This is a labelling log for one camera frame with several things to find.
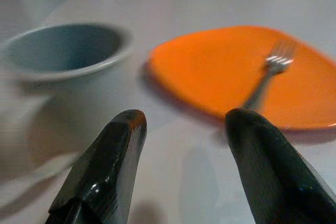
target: table surface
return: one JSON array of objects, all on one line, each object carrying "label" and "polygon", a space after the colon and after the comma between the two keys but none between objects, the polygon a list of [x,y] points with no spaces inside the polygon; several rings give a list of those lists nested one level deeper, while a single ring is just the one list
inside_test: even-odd
[{"label": "table surface", "polygon": [[[254,223],[220,124],[163,99],[141,67],[156,45],[182,34],[235,25],[281,29],[336,60],[336,0],[0,0],[0,40],[71,22],[129,27],[135,36],[131,107],[144,111],[148,136],[140,158],[129,224]],[[0,74],[1,107],[12,91]],[[289,141],[336,191],[336,131],[286,132]],[[44,223],[67,171],[0,208],[3,223]]]}]

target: bowl rim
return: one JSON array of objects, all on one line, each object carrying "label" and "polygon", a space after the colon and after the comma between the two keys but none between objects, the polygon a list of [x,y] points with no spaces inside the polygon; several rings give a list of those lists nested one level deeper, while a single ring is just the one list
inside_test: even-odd
[{"label": "bowl rim", "polygon": [[123,40],[123,44],[116,50],[116,52],[112,53],[108,58],[99,61],[98,63],[72,70],[64,70],[64,71],[42,71],[42,72],[34,72],[33,70],[29,70],[23,67],[18,66],[17,64],[10,61],[7,57],[4,57],[1,53],[1,62],[2,65],[9,71],[10,74],[14,76],[15,79],[22,82],[55,82],[55,81],[63,81],[69,80],[77,77],[86,76],[88,74],[92,74],[98,71],[101,71],[107,67],[113,66],[117,62],[122,59],[125,59],[127,56],[131,54],[132,46],[133,46],[133,36],[125,27],[121,27],[119,25],[114,24],[106,24],[106,23],[65,23],[65,24],[56,24],[56,25],[46,25],[37,27],[34,29],[30,29],[23,33],[20,33],[12,38],[7,39],[0,45],[0,51],[3,52],[5,49],[16,40],[25,37],[27,35],[37,33],[43,30],[50,30],[60,27],[78,27],[78,26],[92,26],[99,27],[104,29],[109,29],[115,31]]}]

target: fork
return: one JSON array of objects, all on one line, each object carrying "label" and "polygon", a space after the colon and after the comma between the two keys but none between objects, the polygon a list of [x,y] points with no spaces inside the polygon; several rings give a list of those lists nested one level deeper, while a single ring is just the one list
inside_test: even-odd
[{"label": "fork", "polygon": [[271,78],[285,72],[293,62],[296,45],[293,42],[281,40],[276,43],[266,58],[266,73],[246,100],[242,108],[258,111],[262,105],[265,92]]}]

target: orange plate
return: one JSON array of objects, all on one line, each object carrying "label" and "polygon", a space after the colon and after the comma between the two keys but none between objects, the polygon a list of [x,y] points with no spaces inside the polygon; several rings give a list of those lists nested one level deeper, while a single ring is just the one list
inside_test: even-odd
[{"label": "orange plate", "polygon": [[335,65],[277,30],[238,26],[185,35],[156,47],[149,68],[180,99],[224,117],[251,94],[280,39],[297,43],[294,62],[271,81],[261,113],[283,129],[335,126]]}]

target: fork handle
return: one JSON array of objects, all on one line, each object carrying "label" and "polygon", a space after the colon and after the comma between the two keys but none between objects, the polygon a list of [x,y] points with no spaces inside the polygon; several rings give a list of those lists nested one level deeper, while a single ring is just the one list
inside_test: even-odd
[{"label": "fork handle", "polygon": [[250,109],[254,111],[259,111],[263,99],[266,93],[266,89],[268,87],[268,83],[271,80],[271,78],[276,73],[269,69],[266,74],[262,77],[262,79],[259,81],[258,85],[255,87],[252,94],[249,96],[249,98],[246,100],[242,108],[244,109]]}]

